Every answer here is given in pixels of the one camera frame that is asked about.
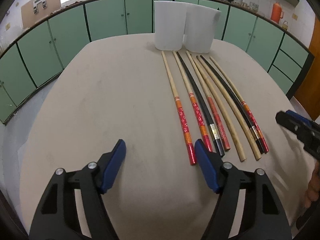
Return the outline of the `person's right hand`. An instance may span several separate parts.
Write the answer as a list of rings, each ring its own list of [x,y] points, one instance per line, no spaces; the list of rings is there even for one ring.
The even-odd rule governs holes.
[[[305,192],[305,197],[304,197],[305,208],[309,208],[313,202],[316,202],[319,199],[320,181],[319,181],[318,173],[319,173],[319,161],[316,161],[311,179],[308,183],[308,188]]]

